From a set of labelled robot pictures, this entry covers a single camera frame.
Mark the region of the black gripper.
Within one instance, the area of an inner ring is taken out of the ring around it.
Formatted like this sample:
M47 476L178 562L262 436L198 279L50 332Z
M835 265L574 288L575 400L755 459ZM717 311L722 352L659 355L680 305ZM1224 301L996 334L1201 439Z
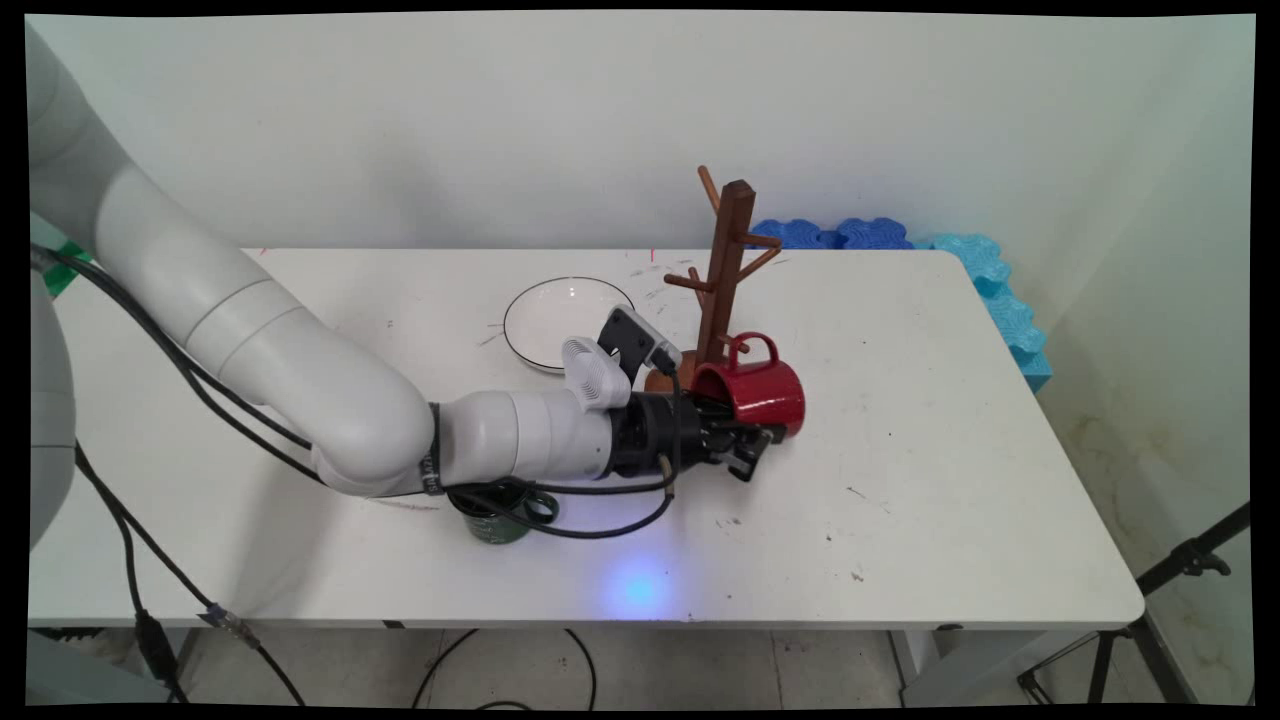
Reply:
M611 473L625 477L660 474L662 456L681 471L708 462L749 483L765 451L785 442L786 425L742 424L733 406L700 397L699 411L689 395L634 392L625 407L611 410Z

